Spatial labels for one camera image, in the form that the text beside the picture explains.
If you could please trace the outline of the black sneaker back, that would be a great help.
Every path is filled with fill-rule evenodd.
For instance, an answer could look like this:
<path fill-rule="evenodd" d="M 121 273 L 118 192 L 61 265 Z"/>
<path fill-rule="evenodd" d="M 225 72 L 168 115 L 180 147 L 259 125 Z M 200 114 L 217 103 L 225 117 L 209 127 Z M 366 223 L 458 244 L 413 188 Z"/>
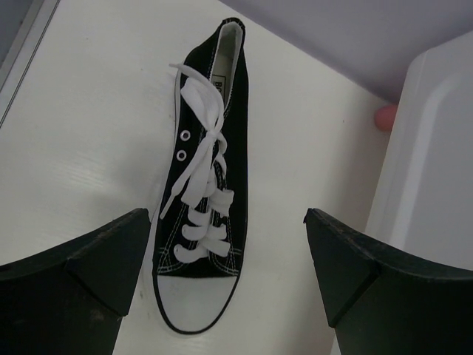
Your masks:
<path fill-rule="evenodd" d="M 235 292 L 248 226 L 245 25 L 224 19 L 176 65 L 175 133 L 156 216 L 152 286 L 183 335 L 214 326 Z"/>

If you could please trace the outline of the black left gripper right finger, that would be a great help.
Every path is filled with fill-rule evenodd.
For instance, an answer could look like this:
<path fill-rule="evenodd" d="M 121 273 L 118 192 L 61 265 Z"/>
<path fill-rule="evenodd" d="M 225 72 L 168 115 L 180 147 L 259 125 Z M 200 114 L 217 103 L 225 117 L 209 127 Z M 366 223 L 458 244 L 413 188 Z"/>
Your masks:
<path fill-rule="evenodd" d="M 342 354 L 471 354 L 472 272 L 368 237 L 320 209 L 304 217 Z"/>

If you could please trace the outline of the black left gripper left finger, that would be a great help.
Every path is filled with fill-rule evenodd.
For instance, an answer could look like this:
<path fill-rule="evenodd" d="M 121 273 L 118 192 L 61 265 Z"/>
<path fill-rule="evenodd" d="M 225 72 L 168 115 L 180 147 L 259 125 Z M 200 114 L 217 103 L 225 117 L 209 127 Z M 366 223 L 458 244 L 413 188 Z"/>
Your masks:
<path fill-rule="evenodd" d="M 1 266 L 2 354 L 112 354 L 147 247 L 147 209 Z"/>

